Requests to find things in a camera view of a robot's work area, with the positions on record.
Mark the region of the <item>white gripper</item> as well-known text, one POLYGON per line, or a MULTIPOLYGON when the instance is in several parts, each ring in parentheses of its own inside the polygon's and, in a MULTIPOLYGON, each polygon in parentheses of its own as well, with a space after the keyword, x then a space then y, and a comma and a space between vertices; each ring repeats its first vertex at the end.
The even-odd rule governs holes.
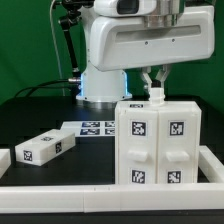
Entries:
POLYGON ((214 52, 214 8, 187 7, 171 27, 148 27, 141 17, 97 18, 90 32, 90 61, 101 71, 141 68, 151 88, 148 66, 162 65, 156 80, 164 87, 171 63, 206 59, 214 52))

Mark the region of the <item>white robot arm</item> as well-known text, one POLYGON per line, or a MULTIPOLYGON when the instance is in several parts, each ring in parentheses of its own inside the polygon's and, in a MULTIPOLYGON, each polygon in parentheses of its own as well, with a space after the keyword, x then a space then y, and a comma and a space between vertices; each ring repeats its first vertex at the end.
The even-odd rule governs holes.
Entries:
POLYGON ((86 68, 79 100, 127 99, 127 69, 207 59, 214 51, 214 7, 195 0, 94 0, 82 8, 86 68))

